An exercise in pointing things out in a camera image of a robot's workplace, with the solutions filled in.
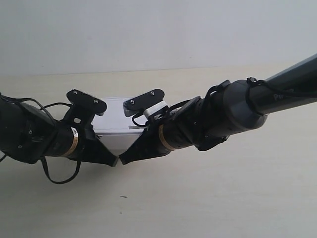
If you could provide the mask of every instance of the white wall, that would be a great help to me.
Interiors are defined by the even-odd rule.
[[[66,101],[72,88],[112,97],[158,87],[173,104],[225,79],[267,78],[286,66],[0,77],[0,85],[4,95],[43,104]],[[64,107],[51,112],[60,118]],[[51,184],[40,163],[6,159],[0,237],[315,238],[316,116],[316,104],[275,113],[261,129],[207,152],[191,147],[114,168],[84,164],[66,185]],[[54,179],[75,168],[63,158],[48,162]]]
[[[315,0],[2,0],[0,75],[299,61]]]

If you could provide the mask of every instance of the black tube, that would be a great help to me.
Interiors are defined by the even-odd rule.
[[[313,93],[317,91],[317,54],[268,78],[270,86],[290,92]],[[317,98],[285,97],[265,86],[250,89],[249,100],[253,108],[262,115],[313,103]]]

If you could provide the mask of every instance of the white plastic part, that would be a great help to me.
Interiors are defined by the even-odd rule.
[[[95,116],[92,125],[100,141],[114,154],[127,150],[143,132],[132,122],[132,117],[124,115],[123,103],[131,98],[113,97],[102,98],[107,104],[103,116]],[[147,119],[141,116],[135,120],[138,124],[145,124]]]

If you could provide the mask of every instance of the white table surface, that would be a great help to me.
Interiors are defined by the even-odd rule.
[[[265,79],[285,65],[0,78],[0,91],[43,104],[67,101],[72,88],[97,97],[137,96],[154,88],[176,103],[229,79]],[[41,164],[0,164],[2,238],[315,238],[317,104],[275,113],[261,129],[207,152],[84,164],[66,185]],[[61,118],[64,108],[51,109]],[[49,159],[54,179],[75,162]]]

